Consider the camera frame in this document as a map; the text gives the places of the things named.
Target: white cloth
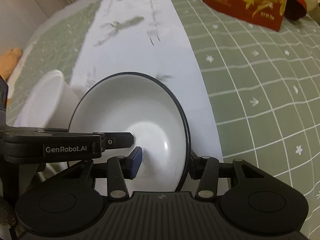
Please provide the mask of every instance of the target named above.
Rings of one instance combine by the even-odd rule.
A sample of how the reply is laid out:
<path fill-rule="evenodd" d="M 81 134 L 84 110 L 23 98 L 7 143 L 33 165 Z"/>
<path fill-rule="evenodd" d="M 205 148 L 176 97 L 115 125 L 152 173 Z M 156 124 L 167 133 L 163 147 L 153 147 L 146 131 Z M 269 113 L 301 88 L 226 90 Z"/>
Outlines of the white cloth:
<path fill-rule="evenodd" d="M 103 0 L 70 86 L 81 97 L 95 82 L 126 71 L 160 79 L 186 114 L 192 149 L 223 161 L 202 75 L 170 0 Z"/>

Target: white paper cup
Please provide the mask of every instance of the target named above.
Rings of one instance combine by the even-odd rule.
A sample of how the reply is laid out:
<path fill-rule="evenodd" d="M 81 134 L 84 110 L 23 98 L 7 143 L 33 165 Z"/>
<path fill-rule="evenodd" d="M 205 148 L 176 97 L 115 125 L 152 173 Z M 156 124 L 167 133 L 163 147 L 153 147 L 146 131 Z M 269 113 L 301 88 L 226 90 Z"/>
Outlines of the white paper cup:
<path fill-rule="evenodd" d="M 21 112 L 21 126 L 67 129 L 78 103 L 63 73 L 49 71 L 32 89 Z"/>

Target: green checkered mat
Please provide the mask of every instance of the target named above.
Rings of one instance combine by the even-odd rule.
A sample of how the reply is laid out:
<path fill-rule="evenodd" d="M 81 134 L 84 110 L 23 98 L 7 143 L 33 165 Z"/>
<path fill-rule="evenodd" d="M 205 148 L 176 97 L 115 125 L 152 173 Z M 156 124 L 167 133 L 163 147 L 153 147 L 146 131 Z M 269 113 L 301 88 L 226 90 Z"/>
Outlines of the green checkered mat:
<path fill-rule="evenodd" d="M 320 27 L 280 32 L 171 0 L 210 98 L 225 162 L 242 158 L 305 195 L 302 232 L 320 239 Z"/>
<path fill-rule="evenodd" d="M 76 64 L 85 35 L 100 2 L 92 3 L 61 20 L 41 35 L 15 84 L 7 110 L 8 125 L 13 125 L 32 88 L 44 74 L 52 69 L 59 69 L 65 75 L 66 82 L 69 82 L 72 68 Z"/>

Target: bowl rim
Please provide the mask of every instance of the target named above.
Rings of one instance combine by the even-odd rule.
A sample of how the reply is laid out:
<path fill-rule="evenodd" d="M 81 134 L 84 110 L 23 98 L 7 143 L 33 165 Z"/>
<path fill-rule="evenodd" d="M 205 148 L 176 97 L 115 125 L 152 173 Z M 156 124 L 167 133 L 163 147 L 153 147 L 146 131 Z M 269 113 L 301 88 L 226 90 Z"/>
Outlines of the bowl rim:
<path fill-rule="evenodd" d="M 144 77 L 144 78 L 147 78 L 151 81 L 153 81 L 154 83 L 156 83 L 157 85 L 159 85 L 162 89 L 164 89 L 165 92 L 167 92 L 167 94 L 171 97 L 171 99 L 173 100 L 173 102 L 175 103 L 179 113 L 180 113 L 180 116 L 181 116 L 181 120 L 182 120 L 182 123 L 183 123 L 183 127 L 184 127 L 184 131 L 185 131 L 185 136 L 186 136 L 186 158 L 185 158 L 185 163 L 184 163 L 184 167 L 183 167 L 183 170 L 182 170 L 182 175 L 181 175 L 181 178 L 180 178 L 180 181 L 175 189 L 175 191 L 180 191 L 182 189 L 182 186 L 187 178 L 187 175 L 188 175 L 188 164 L 189 164 L 189 160 L 190 160 L 190 156 L 191 156 L 191 136 L 190 136 L 190 130 L 189 130 L 189 125 L 188 125 L 188 121 L 187 121 L 187 118 L 186 118 L 186 115 L 182 109 L 182 106 L 180 105 L 178 99 L 175 97 L 175 95 L 171 92 L 171 90 L 169 88 L 167 88 L 166 85 L 164 85 L 163 83 L 161 83 L 159 80 L 155 79 L 154 77 L 152 76 L 149 76 L 147 74 L 143 74 L 143 73 L 140 73 L 140 72 L 119 72 L 119 73 L 116 73 L 116 74 L 113 74 L 113 75 L 110 75 L 110 76 L 107 76 L 106 78 L 103 78 L 101 79 L 99 82 L 97 82 L 96 84 L 94 84 L 85 94 L 84 96 L 81 98 L 81 100 L 79 101 L 76 109 L 74 110 L 73 114 L 72 114 L 72 117 L 70 119 L 70 123 L 69 123 L 69 126 L 68 126 L 68 131 L 70 130 L 70 126 L 71 126 L 71 123 L 72 123 L 72 120 L 73 120 L 73 117 L 75 115 L 75 112 L 77 111 L 78 109 L 78 106 L 81 104 L 82 100 L 84 99 L 84 97 L 94 88 L 96 87 L 97 85 L 99 85 L 100 83 L 110 79 L 110 78 L 113 78 L 113 77 L 116 77 L 116 76 L 121 76 L 121 75 L 134 75 L 134 76 L 140 76 L 140 77 Z"/>

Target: screw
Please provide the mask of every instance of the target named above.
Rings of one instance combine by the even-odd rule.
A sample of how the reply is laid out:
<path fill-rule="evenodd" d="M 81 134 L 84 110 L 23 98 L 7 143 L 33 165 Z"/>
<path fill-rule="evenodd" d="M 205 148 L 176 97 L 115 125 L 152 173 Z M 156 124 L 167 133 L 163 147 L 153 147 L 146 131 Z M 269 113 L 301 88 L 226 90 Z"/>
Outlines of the screw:
<path fill-rule="evenodd" d="M 198 192 L 198 196 L 201 198 L 211 198 L 214 196 L 214 193 L 211 190 L 201 190 Z"/>

